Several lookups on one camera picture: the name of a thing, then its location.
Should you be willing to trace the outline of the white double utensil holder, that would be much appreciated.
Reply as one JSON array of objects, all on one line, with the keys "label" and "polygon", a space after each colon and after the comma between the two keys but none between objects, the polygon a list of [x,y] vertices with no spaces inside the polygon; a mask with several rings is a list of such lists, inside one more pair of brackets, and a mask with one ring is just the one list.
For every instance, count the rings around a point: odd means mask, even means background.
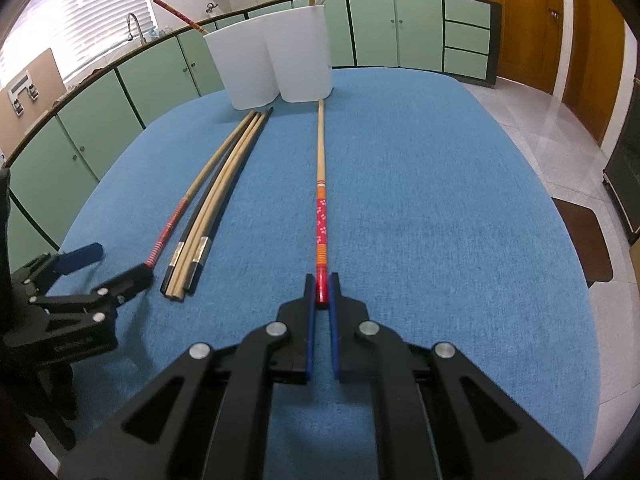
[{"label": "white double utensil holder", "polygon": [[333,90],[326,8],[300,6],[250,18],[204,36],[237,110],[326,99]]}]

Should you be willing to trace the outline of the red striped bamboo chopstick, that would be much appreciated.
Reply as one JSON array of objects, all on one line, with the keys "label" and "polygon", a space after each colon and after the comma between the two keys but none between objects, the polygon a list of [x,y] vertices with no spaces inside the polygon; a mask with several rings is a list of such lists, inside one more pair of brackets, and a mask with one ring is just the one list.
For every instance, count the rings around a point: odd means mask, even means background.
[{"label": "red striped bamboo chopstick", "polygon": [[214,151],[214,154],[210,156],[210,159],[203,166],[201,171],[195,177],[193,182],[190,184],[182,199],[178,201],[178,204],[172,214],[169,216],[165,226],[160,232],[160,236],[156,240],[152,250],[149,254],[149,257],[146,258],[145,265],[150,269],[154,269],[160,255],[162,254],[168,240],[171,237],[172,232],[174,232],[175,227],[180,221],[182,215],[186,212],[186,208],[189,207],[190,203],[193,200],[193,197],[200,190],[202,185],[204,184],[206,178],[212,173],[212,171],[217,166],[218,162],[222,159],[222,156],[228,153],[230,148],[239,140],[240,135],[246,130],[250,121],[254,118],[256,112],[254,110],[250,110],[245,117],[239,122],[231,133],[224,139],[224,142],[221,143],[221,146]]}]

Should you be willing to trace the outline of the brown wooden door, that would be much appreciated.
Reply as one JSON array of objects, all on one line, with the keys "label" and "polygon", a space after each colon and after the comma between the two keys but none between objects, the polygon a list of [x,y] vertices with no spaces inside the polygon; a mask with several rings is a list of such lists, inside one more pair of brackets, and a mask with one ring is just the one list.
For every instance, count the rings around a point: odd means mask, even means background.
[{"label": "brown wooden door", "polygon": [[612,0],[573,0],[570,66],[562,102],[603,142],[612,118],[625,50],[625,21]]},{"label": "brown wooden door", "polygon": [[563,0],[494,0],[501,4],[498,75],[551,93],[562,44]]}]

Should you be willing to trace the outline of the red floral bamboo chopstick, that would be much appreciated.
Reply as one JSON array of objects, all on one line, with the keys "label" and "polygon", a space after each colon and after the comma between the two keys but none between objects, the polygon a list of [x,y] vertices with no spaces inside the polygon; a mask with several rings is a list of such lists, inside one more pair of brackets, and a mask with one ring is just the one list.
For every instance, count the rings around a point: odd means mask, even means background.
[{"label": "red floral bamboo chopstick", "polygon": [[324,101],[318,102],[316,184],[316,283],[317,304],[329,304],[328,227],[326,226],[326,150],[324,149]]}]

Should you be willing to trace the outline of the green kitchen cabinets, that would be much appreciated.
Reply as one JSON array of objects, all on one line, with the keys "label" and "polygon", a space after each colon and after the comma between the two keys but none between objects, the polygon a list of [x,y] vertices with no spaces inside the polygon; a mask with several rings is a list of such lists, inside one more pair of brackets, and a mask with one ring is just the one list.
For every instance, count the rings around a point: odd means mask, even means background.
[{"label": "green kitchen cabinets", "polygon": [[[336,68],[430,70],[497,79],[502,7],[491,0],[323,0]],[[88,77],[10,154],[9,263],[55,252],[120,154],[155,119],[220,91],[200,30],[183,28]]]}]

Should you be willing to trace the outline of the black oven cabinet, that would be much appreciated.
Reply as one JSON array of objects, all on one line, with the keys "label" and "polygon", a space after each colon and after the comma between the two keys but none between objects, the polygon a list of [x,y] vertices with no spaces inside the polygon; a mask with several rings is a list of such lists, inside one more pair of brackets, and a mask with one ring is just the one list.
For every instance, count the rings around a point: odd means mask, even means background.
[{"label": "black oven cabinet", "polygon": [[603,170],[603,184],[620,215],[629,244],[639,238],[640,208],[640,102],[639,78],[634,77],[623,129]]}]

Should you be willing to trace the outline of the kitchen faucet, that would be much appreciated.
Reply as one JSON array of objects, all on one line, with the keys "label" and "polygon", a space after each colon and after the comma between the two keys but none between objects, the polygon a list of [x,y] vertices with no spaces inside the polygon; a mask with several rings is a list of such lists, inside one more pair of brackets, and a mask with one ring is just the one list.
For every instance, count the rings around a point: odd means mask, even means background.
[{"label": "kitchen faucet", "polygon": [[145,46],[148,42],[145,39],[144,32],[137,18],[137,15],[134,13],[128,13],[126,15],[126,24],[127,40],[134,41],[135,39],[137,39],[142,46]]}]

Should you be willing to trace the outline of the brown floor mat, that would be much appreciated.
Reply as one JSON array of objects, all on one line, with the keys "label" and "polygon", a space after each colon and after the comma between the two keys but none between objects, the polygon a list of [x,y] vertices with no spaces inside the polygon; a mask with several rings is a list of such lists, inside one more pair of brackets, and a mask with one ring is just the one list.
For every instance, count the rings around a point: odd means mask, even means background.
[{"label": "brown floor mat", "polygon": [[567,200],[556,197],[552,200],[577,252],[587,286],[612,281],[611,257],[596,214],[588,207]]}]

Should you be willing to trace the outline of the black chopstick silver band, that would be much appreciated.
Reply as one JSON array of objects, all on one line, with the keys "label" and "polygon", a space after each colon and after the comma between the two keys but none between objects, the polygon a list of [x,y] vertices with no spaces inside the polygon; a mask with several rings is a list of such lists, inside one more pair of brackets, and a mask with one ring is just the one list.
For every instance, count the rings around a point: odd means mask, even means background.
[{"label": "black chopstick silver band", "polygon": [[235,133],[228,150],[221,156],[212,174],[212,180],[183,232],[160,285],[160,292],[169,300],[182,301],[186,295],[194,293],[213,245],[216,225],[224,214],[224,207],[250,150],[272,112],[273,108],[269,107],[248,114],[240,123],[241,129]]},{"label": "black chopstick silver band", "polygon": [[189,260],[189,266],[182,272],[180,278],[178,278],[178,287],[175,296],[180,300],[186,295],[192,295],[196,287],[196,282],[200,279],[204,261],[208,257],[210,248],[213,245],[213,227],[222,215],[224,209],[224,201],[231,193],[232,183],[241,170],[241,166],[244,164],[250,152],[255,139],[262,132],[262,128],[273,112],[273,108],[269,107],[268,110],[261,112],[255,125],[250,127],[248,133],[245,135],[246,139],[241,142],[240,146],[235,150],[235,154],[231,156],[229,168],[222,170],[221,181],[216,185],[214,196],[209,200],[209,204],[205,211],[205,218],[201,221],[200,226],[196,230],[201,235],[198,247],[194,249]]}]

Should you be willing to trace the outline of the plain bamboo chopstick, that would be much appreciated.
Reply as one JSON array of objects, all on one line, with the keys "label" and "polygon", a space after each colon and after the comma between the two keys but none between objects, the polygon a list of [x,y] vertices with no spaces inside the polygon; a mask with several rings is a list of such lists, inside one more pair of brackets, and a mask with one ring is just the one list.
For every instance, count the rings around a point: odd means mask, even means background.
[{"label": "plain bamboo chopstick", "polygon": [[177,260],[176,272],[167,286],[165,296],[170,300],[182,301],[187,294],[194,291],[195,283],[213,244],[212,229],[230,193],[232,182],[271,113],[272,108],[268,108],[254,115],[215,178],[186,240],[186,249]]},{"label": "plain bamboo chopstick", "polygon": [[207,234],[219,209],[222,198],[227,193],[229,181],[246,148],[244,145],[254,136],[262,113],[252,110],[232,131],[230,136],[213,154],[212,159],[198,175],[189,188],[188,196],[200,189],[200,185],[208,179],[198,206],[194,208],[178,245],[171,256],[167,271],[160,284],[160,292],[171,300],[183,300],[189,278],[192,278],[201,258],[208,251],[209,235]]}]

